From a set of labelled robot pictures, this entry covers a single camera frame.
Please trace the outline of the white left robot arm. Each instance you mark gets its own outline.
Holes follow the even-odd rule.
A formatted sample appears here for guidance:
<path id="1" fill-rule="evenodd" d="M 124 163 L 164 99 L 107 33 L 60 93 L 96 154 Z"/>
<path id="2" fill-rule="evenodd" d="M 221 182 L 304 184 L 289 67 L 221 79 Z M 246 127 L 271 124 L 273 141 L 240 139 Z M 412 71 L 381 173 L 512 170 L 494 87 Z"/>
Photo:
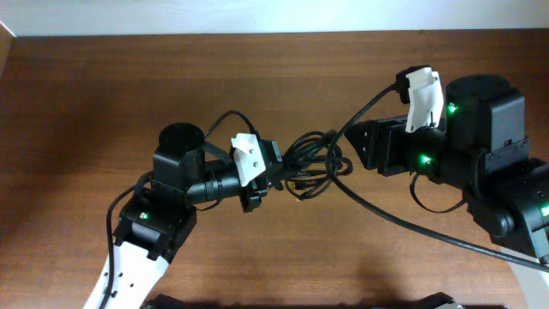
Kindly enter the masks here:
<path id="1" fill-rule="evenodd" d="M 193 124 L 168 125 L 152 171 L 126 190 L 130 200 L 118 224 L 107 228 L 108 256 L 85 306 L 140 307 L 195 227 L 197 204 L 238 197 L 250 212 L 267 195 L 269 175 L 281 163 L 278 144 L 255 131 L 237 134 L 225 153 Z"/>

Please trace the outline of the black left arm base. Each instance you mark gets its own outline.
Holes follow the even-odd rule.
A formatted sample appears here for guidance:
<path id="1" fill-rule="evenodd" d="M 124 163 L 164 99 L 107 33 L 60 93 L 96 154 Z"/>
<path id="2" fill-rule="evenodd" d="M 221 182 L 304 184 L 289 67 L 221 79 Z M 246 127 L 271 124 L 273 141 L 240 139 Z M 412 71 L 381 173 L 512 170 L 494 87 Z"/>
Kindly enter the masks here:
<path id="1" fill-rule="evenodd" d="M 189 309 L 189 306 L 179 299 L 159 294 L 151 300 L 146 300 L 141 309 Z"/>

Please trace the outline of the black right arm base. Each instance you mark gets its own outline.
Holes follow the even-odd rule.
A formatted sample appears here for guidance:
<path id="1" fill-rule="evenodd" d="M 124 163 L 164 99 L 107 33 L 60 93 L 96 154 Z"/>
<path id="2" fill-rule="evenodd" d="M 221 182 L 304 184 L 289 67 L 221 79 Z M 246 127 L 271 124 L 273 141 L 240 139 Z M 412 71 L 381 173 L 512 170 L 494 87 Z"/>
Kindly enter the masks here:
<path id="1" fill-rule="evenodd" d="M 459 304 L 455 299 L 443 292 L 431 294 L 421 300 L 415 301 L 411 309 L 465 309 L 465 306 Z"/>

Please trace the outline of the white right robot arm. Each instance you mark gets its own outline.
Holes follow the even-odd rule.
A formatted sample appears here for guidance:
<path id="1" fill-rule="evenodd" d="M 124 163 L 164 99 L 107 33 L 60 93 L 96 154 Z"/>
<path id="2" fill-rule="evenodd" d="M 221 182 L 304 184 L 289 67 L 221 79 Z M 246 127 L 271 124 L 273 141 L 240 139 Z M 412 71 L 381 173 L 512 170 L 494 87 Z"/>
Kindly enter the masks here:
<path id="1" fill-rule="evenodd" d="M 548 305 L 548 165 L 529 153 L 525 99 L 503 77 L 443 85 L 429 68 L 398 76 L 405 116 L 354 120 L 346 139 L 363 166 L 411 173 L 462 193 L 474 222 L 509 262 L 528 306 Z"/>

